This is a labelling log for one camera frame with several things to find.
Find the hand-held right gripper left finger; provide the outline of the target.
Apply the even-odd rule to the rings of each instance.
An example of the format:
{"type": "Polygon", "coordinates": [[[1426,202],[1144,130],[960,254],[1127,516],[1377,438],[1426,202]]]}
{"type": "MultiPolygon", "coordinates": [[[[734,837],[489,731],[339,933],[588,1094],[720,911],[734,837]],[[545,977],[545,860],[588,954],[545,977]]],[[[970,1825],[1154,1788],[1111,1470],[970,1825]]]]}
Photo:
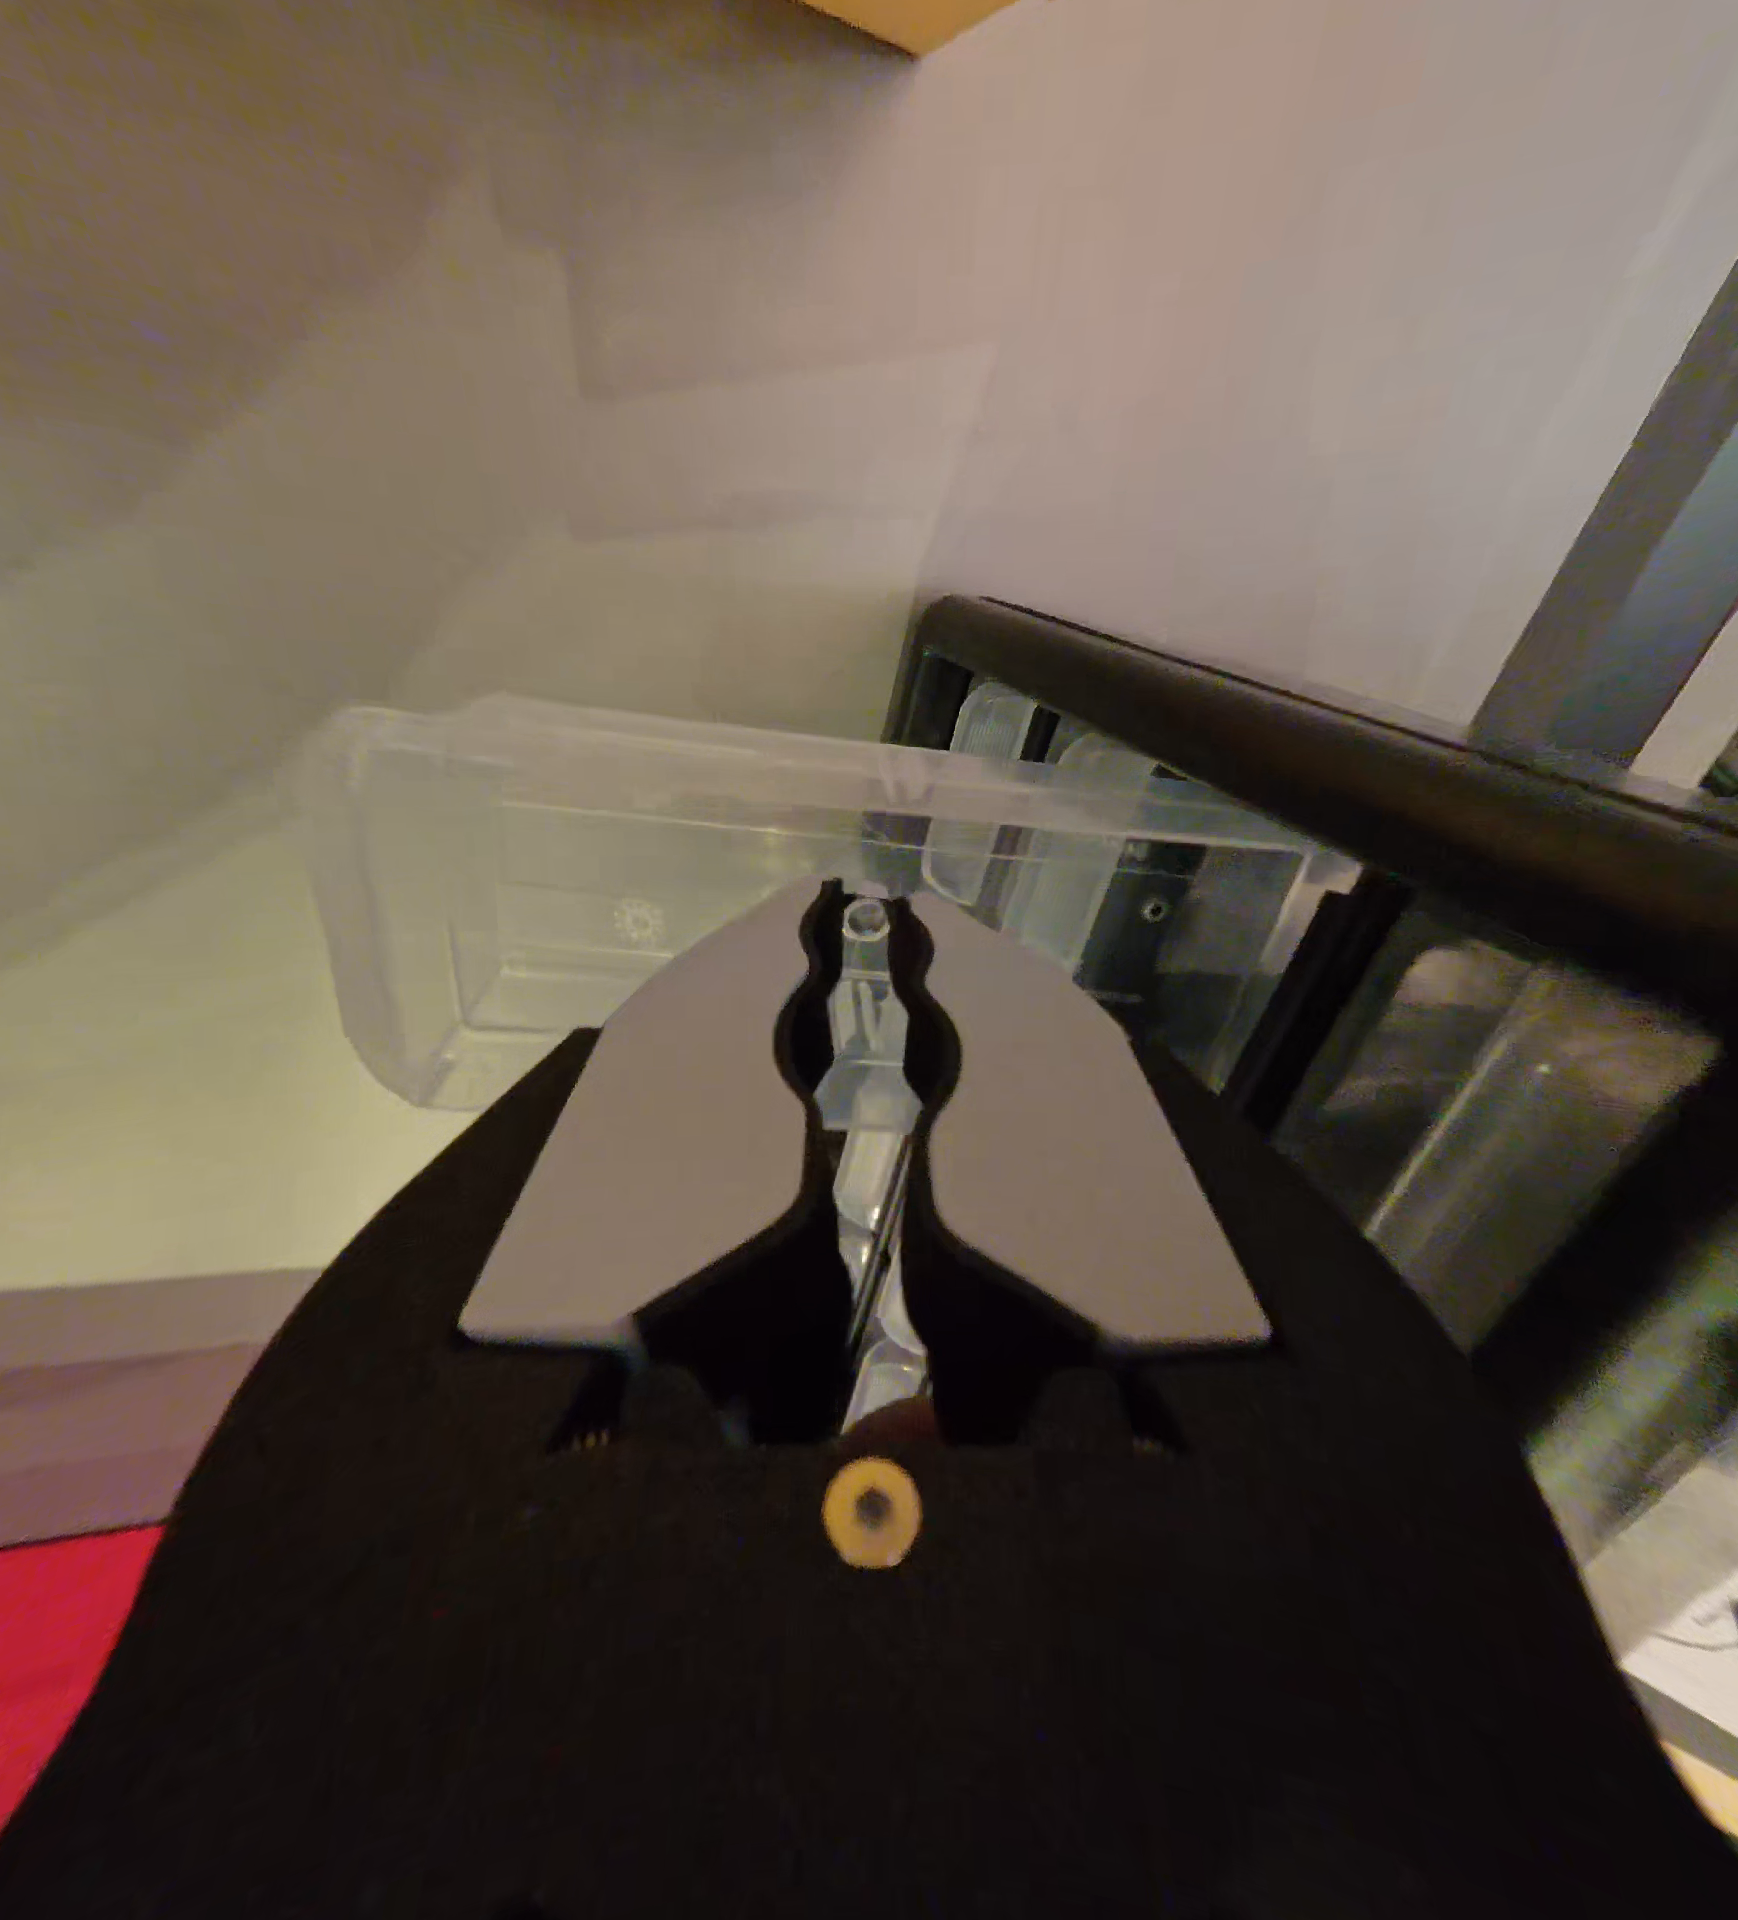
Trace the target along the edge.
{"type": "Polygon", "coordinates": [[[761,1358],[848,1330],[814,1091],[838,886],[786,886],[593,1039],[463,1307],[484,1345],[761,1358]]]}

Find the black drawer cabinet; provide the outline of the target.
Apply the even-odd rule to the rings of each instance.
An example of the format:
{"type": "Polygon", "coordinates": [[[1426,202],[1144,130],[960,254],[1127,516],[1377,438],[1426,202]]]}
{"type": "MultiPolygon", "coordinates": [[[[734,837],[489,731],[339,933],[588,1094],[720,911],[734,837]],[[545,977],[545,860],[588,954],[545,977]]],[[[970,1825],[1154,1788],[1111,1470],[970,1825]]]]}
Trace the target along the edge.
{"type": "Polygon", "coordinates": [[[1738,1421],[1738,808],[1478,747],[987,597],[911,625],[881,735],[950,747],[977,682],[1023,693],[1346,857],[1303,913],[1223,1097],[1268,1140],[1404,916],[1428,910],[1696,1023],[1717,1053],[1468,1351],[1569,1532],[1599,1539],[1738,1421]]]}

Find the printed instruction sheet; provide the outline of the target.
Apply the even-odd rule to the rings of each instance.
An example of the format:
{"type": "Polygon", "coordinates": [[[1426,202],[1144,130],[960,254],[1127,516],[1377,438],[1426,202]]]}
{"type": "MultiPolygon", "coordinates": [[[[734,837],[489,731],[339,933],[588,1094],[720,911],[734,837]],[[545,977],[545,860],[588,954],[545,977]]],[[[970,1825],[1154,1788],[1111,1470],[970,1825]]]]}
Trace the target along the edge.
{"type": "Polygon", "coordinates": [[[1738,1740],[1738,1567],[1619,1662],[1625,1677],[1738,1740]]]}

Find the long black table strip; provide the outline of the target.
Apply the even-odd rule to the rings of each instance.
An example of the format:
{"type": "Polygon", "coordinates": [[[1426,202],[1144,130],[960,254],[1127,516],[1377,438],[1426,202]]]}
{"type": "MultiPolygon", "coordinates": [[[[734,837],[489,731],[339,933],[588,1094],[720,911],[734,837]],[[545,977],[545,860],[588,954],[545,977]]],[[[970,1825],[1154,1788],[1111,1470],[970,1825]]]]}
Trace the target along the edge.
{"type": "Polygon", "coordinates": [[[1468,735],[1629,766],[1738,610],[1738,260],[1468,735]]]}

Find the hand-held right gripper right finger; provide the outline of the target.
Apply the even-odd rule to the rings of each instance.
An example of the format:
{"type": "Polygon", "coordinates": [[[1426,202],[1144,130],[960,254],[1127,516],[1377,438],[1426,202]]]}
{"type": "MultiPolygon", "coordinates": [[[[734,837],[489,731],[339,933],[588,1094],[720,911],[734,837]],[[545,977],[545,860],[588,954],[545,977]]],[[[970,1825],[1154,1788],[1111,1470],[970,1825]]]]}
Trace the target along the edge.
{"type": "Polygon", "coordinates": [[[915,1232],[1118,1358],[1263,1347],[1266,1307],[1122,1025],[952,902],[909,910],[919,1014],[950,1053],[915,1232]]]}

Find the clear plastic drawer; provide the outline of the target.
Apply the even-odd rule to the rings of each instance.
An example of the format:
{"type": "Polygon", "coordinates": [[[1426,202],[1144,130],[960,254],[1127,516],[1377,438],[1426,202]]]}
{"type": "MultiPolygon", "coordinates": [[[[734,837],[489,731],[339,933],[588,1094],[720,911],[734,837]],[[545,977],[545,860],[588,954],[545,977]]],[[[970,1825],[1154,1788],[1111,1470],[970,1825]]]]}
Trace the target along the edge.
{"type": "Polygon", "coordinates": [[[1413,910],[1270,1137],[1472,1351],[1715,1053],[1647,997],[1413,910]]]}
{"type": "Polygon", "coordinates": [[[786,886],[845,891],[814,1091],[853,1289],[841,1341],[761,1358],[484,1345],[458,1328],[461,1341],[674,1372],[761,1444],[829,1437],[919,1389],[946,1404],[947,1435],[993,1444],[1073,1370],[1137,1397],[1160,1364],[1271,1351],[1273,1330],[1258,1349],[1118,1358],[915,1232],[917,1140],[950,1053],[942,1017],[919,1014],[909,904],[946,902],[921,874],[937,820],[1122,837],[1071,977],[1122,1025],[1164,1108],[1149,1034],[1170,1025],[1170,1000],[1190,1006],[1190,1064],[1231,1064],[1293,910],[1320,904],[1334,862],[1296,832],[1155,763],[1127,797],[1084,797],[1038,762],[521,698],[346,711],[306,757],[304,794],[342,1028],[412,1105],[484,1109],[557,1048],[576,1076],[608,1016],[712,929],[786,886]]]}
{"type": "MultiPolygon", "coordinates": [[[[1127,797],[1154,773],[1154,763],[1144,757],[1057,722],[999,682],[972,689],[950,747],[1007,763],[1030,763],[1030,749],[1040,747],[1040,763],[1056,787],[1084,797],[1127,797]]],[[[928,832],[921,874],[931,894],[1077,975],[1122,851],[1122,837],[937,820],[928,832]]]]}

